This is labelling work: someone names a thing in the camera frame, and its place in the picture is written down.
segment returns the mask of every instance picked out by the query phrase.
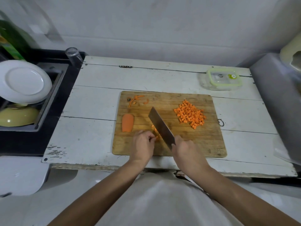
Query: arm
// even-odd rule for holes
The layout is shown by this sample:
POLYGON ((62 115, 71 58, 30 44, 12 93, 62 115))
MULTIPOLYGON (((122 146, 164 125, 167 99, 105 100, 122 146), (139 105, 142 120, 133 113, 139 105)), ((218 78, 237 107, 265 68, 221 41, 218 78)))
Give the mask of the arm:
POLYGON ((175 143, 172 153, 178 167, 245 226, 301 225, 211 168, 191 140, 176 136, 175 143))
POLYGON ((130 159, 63 210, 48 226, 93 226, 131 186, 153 155, 155 136, 139 131, 133 137, 130 159))

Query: knife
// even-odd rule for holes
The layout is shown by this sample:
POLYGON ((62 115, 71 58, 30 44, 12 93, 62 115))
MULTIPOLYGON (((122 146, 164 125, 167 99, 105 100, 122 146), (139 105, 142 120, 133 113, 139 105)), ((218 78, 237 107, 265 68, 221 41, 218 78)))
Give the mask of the knife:
POLYGON ((148 117, 159 132, 164 142, 167 144, 168 148, 171 150, 171 144, 175 144, 175 137, 154 107, 151 108, 148 117))

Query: plate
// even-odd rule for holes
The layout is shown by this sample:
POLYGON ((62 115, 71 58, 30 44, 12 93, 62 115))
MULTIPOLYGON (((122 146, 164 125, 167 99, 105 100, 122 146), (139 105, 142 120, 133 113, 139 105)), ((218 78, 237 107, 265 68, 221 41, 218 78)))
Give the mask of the plate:
POLYGON ((10 102, 34 104, 43 101, 51 87, 47 73, 34 64, 21 60, 0 63, 0 96, 10 102))

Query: person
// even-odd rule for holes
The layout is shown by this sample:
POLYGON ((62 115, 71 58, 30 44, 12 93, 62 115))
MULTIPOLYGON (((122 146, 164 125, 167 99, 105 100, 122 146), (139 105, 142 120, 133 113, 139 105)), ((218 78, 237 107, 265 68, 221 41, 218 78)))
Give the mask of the person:
POLYGON ((139 131, 130 157, 62 211, 49 226, 99 225, 301 225, 222 176, 192 141, 175 137, 172 154, 197 185, 171 173, 135 179, 153 155, 155 136, 139 131))

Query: left hand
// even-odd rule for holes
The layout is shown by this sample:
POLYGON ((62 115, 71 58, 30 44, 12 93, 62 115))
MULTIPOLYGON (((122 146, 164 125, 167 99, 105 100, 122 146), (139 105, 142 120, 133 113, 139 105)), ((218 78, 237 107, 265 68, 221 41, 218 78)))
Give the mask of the left hand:
POLYGON ((153 156, 155 141, 156 137, 150 131, 140 130, 135 133, 129 162, 138 163, 144 169, 153 156))

